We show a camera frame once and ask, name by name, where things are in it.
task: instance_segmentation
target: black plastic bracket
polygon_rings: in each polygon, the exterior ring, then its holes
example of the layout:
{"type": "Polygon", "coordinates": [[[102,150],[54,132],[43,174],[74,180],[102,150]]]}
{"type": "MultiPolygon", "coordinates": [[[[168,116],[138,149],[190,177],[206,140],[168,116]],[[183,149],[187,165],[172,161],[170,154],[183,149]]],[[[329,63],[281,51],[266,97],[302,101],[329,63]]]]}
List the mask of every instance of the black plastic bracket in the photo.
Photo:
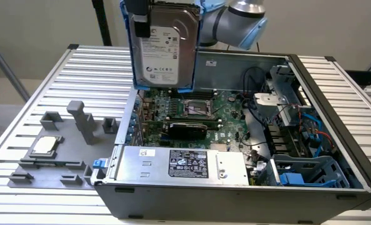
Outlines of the black plastic bracket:
{"type": "Polygon", "coordinates": [[[371,71],[346,70],[346,72],[359,86],[371,85],[371,71]]]}
{"type": "Polygon", "coordinates": [[[337,62],[335,58],[333,56],[325,56],[325,59],[329,61],[329,62],[337,62]]]}
{"type": "Polygon", "coordinates": [[[79,44],[70,44],[67,49],[76,50],[79,48],[79,44]]]}
{"type": "Polygon", "coordinates": [[[151,37],[151,0],[124,0],[127,11],[134,15],[146,16],[147,21],[135,21],[135,35],[140,38],[151,37]]]}

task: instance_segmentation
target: circuit board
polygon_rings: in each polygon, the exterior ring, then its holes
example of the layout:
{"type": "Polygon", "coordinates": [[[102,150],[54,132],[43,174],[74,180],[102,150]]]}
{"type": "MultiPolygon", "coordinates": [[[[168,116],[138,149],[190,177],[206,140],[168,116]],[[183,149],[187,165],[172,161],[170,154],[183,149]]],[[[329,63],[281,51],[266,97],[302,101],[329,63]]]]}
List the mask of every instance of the circuit board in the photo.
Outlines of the circuit board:
{"type": "Polygon", "coordinates": [[[239,151],[237,133],[241,138],[249,130],[242,112],[243,98],[237,98],[238,93],[222,91],[217,95],[207,92],[192,96],[151,90],[144,96],[148,103],[144,107],[144,146],[194,149],[217,149],[219,146],[221,150],[239,151]],[[206,138],[191,141],[170,139],[164,132],[168,121],[206,125],[206,138]]]}

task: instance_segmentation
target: motherboard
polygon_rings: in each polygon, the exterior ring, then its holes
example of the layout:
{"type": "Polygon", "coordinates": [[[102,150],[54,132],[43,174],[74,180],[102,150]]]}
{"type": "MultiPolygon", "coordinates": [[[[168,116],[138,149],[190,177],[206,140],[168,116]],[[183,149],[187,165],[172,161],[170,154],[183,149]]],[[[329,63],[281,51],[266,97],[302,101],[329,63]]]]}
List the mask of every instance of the motherboard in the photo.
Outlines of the motherboard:
{"type": "Polygon", "coordinates": [[[245,97],[231,91],[147,91],[144,146],[239,151],[245,147],[239,139],[249,132],[243,101],[245,97]]]}

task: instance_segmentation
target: blue latch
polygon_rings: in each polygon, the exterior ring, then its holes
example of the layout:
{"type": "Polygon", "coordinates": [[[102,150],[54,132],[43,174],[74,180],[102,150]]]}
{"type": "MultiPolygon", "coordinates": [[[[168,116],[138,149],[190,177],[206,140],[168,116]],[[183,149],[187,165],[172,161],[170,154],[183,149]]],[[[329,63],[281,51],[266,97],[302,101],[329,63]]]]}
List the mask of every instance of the blue latch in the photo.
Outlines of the blue latch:
{"type": "Polygon", "coordinates": [[[337,180],[329,180],[325,183],[305,183],[301,173],[286,172],[281,175],[281,184],[285,186],[330,188],[335,185],[335,182],[337,180]]]}
{"type": "Polygon", "coordinates": [[[92,167],[94,167],[94,169],[103,169],[104,165],[106,165],[106,160],[98,159],[94,161],[92,167]]]}

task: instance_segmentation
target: hard drive label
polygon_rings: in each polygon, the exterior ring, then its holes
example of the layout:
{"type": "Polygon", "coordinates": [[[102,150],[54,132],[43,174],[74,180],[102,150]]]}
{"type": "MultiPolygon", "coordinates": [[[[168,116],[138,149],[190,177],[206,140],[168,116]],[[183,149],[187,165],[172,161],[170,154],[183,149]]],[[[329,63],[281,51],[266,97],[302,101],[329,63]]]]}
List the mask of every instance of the hard drive label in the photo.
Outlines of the hard drive label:
{"type": "Polygon", "coordinates": [[[143,38],[142,57],[144,78],[154,84],[179,81],[180,35],[172,27],[151,26],[151,37],[143,38]]]}
{"type": "Polygon", "coordinates": [[[171,177],[210,177],[206,151],[171,150],[168,162],[168,175],[171,177]]]}

